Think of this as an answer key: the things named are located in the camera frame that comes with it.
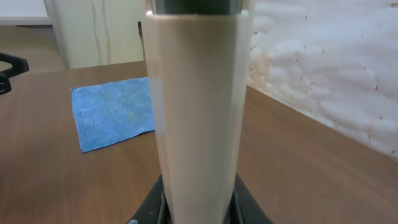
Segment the wooden surface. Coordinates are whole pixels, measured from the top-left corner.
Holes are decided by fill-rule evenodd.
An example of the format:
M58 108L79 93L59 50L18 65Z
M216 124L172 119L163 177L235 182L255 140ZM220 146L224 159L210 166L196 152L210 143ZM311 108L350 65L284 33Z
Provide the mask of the wooden surface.
M0 223L126 223L160 175L155 134L82 154L70 88L144 62L20 75L0 97ZM398 223L398 165L249 88L238 174L274 223Z

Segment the folded cloth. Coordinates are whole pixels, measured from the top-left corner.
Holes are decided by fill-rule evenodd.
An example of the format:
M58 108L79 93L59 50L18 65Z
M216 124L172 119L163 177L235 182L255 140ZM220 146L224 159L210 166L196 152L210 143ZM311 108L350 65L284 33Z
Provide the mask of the folded cloth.
M148 78L72 88L72 110L82 152L155 129Z

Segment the wooden table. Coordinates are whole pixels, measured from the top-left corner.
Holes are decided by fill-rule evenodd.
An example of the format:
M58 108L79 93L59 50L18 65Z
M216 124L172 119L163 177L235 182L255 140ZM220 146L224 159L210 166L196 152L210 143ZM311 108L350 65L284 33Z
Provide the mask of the wooden table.
M134 62L12 79L0 223L128 221L160 175L155 134L82 154L70 88L143 76ZM238 174L275 223L398 223L397 164L249 87Z

